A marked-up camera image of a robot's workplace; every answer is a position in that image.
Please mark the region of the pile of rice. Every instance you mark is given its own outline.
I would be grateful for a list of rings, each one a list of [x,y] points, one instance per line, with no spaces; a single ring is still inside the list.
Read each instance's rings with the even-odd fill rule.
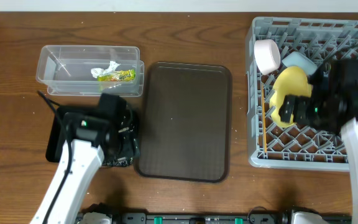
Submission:
[[[102,165],[107,167],[128,167],[134,161],[133,157],[122,157],[117,160],[105,160]]]

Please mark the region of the yellow plate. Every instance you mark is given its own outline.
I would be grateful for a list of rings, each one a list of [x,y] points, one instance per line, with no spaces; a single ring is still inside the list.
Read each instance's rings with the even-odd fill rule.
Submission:
[[[280,128],[287,128],[293,125],[293,116],[291,116],[290,122],[286,123],[281,121],[278,113],[283,105],[284,97],[286,95],[310,97],[312,89],[313,87],[308,83],[308,76],[303,69],[297,66],[284,69],[273,84],[274,94],[269,101],[269,107],[275,107],[271,114],[273,122]]]

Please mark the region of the light blue bowl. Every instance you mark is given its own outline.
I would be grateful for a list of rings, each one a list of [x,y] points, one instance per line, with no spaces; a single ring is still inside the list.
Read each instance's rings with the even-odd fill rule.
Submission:
[[[290,53],[282,60],[282,63],[288,68],[293,66],[300,67],[307,75],[314,74],[318,69],[314,62],[299,52]]]

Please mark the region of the wooden chopstick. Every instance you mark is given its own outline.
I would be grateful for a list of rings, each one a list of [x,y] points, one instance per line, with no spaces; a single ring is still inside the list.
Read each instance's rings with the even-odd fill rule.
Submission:
[[[264,94],[264,84],[261,82],[261,107],[262,107],[262,136],[263,136],[263,149],[264,153],[267,152],[267,142],[266,142],[266,126],[265,126],[265,94]]]

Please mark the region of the green snack wrapper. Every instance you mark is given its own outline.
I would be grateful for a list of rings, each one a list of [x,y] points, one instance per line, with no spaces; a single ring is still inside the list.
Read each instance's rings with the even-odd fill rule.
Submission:
[[[134,69],[111,71],[100,75],[97,80],[99,82],[129,82],[135,79],[136,73]]]

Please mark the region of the pink white bowl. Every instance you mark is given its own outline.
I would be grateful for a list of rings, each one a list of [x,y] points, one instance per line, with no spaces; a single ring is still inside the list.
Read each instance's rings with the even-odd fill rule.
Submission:
[[[280,51],[275,41],[271,39],[256,40],[254,57],[261,74],[268,75],[280,67]]]

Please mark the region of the white tissue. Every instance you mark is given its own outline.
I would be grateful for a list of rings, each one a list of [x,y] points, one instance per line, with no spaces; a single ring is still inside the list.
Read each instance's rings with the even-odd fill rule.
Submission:
[[[110,61],[108,68],[92,68],[91,74],[92,74],[93,78],[105,76],[112,72],[115,72],[117,67],[119,67],[120,65],[121,65],[120,63],[117,63],[115,61]]]

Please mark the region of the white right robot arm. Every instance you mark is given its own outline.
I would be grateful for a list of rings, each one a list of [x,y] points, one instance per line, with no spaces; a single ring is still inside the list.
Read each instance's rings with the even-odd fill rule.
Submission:
[[[283,122],[294,122],[339,134],[349,164],[352,223],[358,223],[358,93],[325,98],[286,95],[275,106]]]

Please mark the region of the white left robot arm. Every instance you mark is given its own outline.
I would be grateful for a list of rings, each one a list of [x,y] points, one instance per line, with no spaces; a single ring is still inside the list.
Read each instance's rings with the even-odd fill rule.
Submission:
[[[58,167],[31,222],[73,223],[99,168],[127,167],[140,156],[137,125],[131,110],[114,119],[66,113]]]

